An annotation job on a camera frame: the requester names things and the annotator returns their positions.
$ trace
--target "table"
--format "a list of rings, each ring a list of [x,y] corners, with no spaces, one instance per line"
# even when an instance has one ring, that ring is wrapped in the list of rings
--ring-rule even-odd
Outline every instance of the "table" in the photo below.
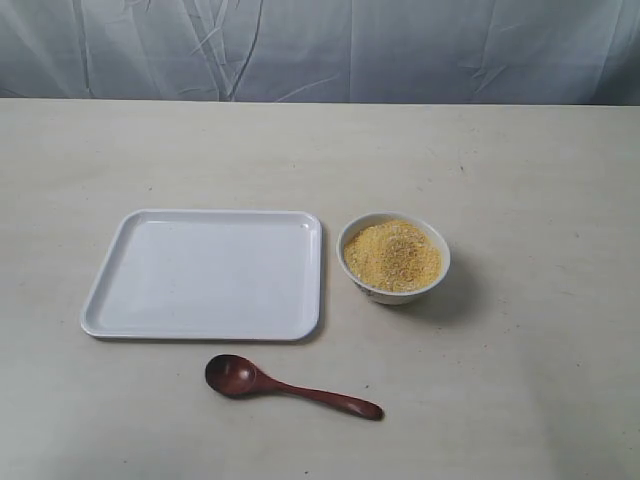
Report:
[[[0,101],[3,479],[640,478],[640,108]],[[79,312],[118,222],[306,210],[322,328],[297,344],[123,343]],[[448,239],[426,302],[369,303],[334,243],[399,210]],[[233,403],[245,355],[363,396]]]

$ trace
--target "yellow grain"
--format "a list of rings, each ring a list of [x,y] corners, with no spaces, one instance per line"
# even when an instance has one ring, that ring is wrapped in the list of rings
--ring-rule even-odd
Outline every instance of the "yellow grain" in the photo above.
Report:
[[[351,272],[389,292],[411,292],[433,283],[442,268],[440,251],[425,233],[403,220],[365,228],[344,247]]]

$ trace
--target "white bowl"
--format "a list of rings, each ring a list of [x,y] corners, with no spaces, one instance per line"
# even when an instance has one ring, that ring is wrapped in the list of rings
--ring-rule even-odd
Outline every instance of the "white bowl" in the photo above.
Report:
[[[344,260],[344,246],[349,243],[356,234],[367,227],[379,225],[391,220],[404,220],[422,230],[427,237],[429,237],[429,240],[431,240],[431,244],[436,247],[442,255],[442,268],[440,269],[440,275],[438,275],[438,278],[433,282],[420,290],[415,290],[413,292],[387,292],[385,290],[374,288],[363,283],[358,277],[356,277],[351,270],[349,270],[347,262]],[[449,252],[449,246],[442,235],[440,235],[440,233],[438,233],[438,231],[427,222],[399,212],[375,212],[356,218],[344,227],[340,233],[338,243],[336,244],[336,253],[338,255],[338,260],[340,260],[340,265],[342,265],[345,273],[351,280],[353,280],[353,283],[356,284],[360,291],[374,302],[384,303],[385,305],[401,305],[403,303],[412,302],[413,300],[426,295],[429,290],[442,281],[449,270],[449,265],[451,264],[451,252]]]

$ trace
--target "wrinkled fabric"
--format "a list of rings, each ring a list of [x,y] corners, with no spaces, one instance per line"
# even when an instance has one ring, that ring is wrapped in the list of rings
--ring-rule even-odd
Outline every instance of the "wrinkled fabric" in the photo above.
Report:
[[[640,0],[0,0],[0,96],[640,104]]]

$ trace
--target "brown spoon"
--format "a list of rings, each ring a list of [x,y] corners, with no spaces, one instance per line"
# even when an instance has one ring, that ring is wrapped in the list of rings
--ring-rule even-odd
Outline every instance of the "brown spoon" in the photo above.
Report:
[[[249,360],[237,355],[213,357],[204,370],[204,377],[216,392],[231,398],[280,392],[324,403],[367,420],[382,420],[384,417],[384,411],[371,402],[337,393],[287,385],[274,380]]]

